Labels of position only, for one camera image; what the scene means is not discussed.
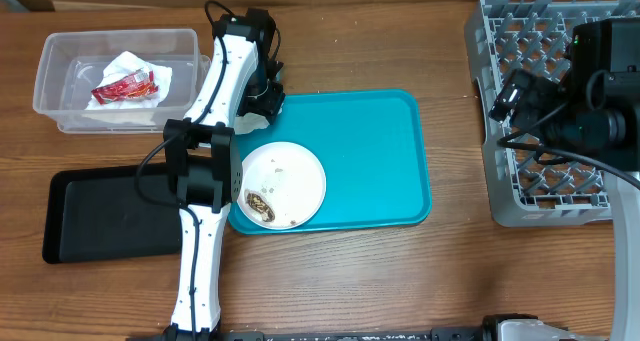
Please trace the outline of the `small white napkin piece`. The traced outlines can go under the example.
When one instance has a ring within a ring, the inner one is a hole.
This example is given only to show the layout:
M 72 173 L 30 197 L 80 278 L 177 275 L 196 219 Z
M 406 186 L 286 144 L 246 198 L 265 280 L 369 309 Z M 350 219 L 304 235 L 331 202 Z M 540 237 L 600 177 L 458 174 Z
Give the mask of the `small white napkin piece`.
M 235 118 L 234 131 L 237 135 L 249 134 L 256 130 L 266 129 L 269 125 L 269 121 L 264 116 L 247 113 Z

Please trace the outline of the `white dinner plate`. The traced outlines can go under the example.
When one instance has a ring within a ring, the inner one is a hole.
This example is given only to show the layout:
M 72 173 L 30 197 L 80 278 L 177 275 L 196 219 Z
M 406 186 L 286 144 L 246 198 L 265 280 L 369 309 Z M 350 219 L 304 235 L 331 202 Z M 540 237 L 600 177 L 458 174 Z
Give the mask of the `white dinner plate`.
M 272 231 L 302 226 L 320 209 L 326 194 L 326 175 L 318 158 L 291 142 L 258 147 L 242 162 L 243 178 L 237 206 L 250 222 Z M 271 206 L 275 220 L 262 221 L 245 202 L 245 192 L 259 193 Z

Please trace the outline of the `brown food scrap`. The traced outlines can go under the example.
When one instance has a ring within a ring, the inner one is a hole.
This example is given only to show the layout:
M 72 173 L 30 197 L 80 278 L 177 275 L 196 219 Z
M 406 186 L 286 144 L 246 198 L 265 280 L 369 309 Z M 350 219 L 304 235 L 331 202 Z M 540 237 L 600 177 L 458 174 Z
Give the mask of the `brown food scrap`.
M 245 202 L 251 210 L 261 216 L 263 222 L 270 223 L 275 220 L 273 209 L 259 193 L 247 190 L 245 192 Z

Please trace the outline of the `red ketchup packet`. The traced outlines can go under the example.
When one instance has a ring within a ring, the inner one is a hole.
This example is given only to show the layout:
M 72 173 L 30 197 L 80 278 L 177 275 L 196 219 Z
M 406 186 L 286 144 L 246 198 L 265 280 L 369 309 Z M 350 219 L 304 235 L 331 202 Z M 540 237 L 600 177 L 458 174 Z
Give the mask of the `red ketchup packet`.
M 139 69 L 118 81 L 93 89 L 91 94 L 99 104 L 104 105 L 150 96 L 158 90 L 154 73 Z

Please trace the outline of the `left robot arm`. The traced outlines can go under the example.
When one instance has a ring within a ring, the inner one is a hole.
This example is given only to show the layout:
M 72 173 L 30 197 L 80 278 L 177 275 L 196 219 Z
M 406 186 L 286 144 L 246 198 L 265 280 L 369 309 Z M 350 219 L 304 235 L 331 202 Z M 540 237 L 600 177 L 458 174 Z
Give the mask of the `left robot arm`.
M 164 340 L 216 339 L 222 240 L 243 176 L 234 123 L 260 116 L 273 124 L 285 99 L 277 80 L 281 36 L 268 11 L 226 11 L 211 26 L 214 54 L 202 88 L 184 118 L 163 130 L 182 231 L 179 291 Z

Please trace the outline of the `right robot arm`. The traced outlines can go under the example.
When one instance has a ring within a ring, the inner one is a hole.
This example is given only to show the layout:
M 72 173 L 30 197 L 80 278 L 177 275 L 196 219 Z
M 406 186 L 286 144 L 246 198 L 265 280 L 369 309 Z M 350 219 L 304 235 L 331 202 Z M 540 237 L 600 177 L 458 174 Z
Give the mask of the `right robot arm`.
M 554 83 L 517 70 L 489 111 L 516 132 L 503 148 L 576 161 L 604 173 L 615 241 L 613 340 L 639 337 L 639 21 L 578 25 L 569 72 Z

